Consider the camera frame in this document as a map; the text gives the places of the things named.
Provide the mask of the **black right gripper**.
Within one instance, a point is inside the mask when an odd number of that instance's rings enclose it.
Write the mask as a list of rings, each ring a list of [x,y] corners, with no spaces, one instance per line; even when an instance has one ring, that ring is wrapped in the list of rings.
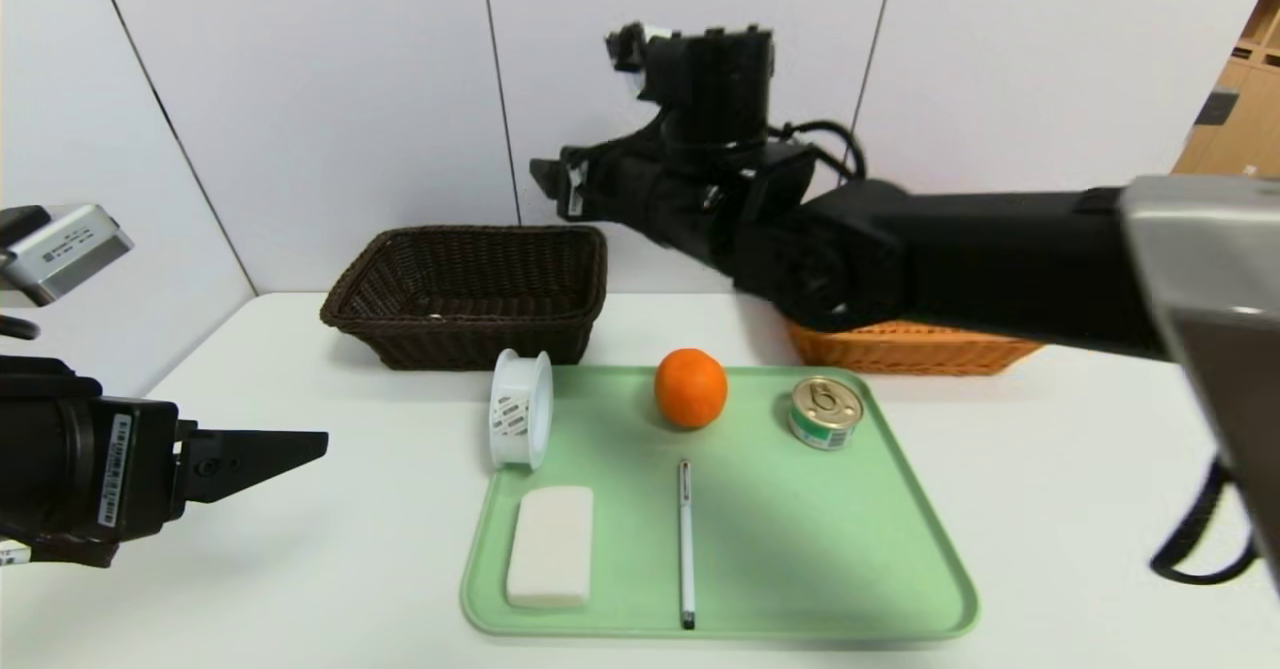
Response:
[[[559,160],[531,159],[529,173],[547,200],[557,200],[566,221],[622,224],[668,248],[650,209],[663,159],[658,139],[613,139],[588,148],[568,146]]]

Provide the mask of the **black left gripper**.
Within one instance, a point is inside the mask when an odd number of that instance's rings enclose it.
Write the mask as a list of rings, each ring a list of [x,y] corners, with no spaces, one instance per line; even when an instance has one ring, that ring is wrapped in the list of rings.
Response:
[[[4,400],[3,536],[46,545],[142,539],[182,518],[188,501],[220,501],[324,458],[329,446],[326,432],[177,420],[177,405],[161,400]]]

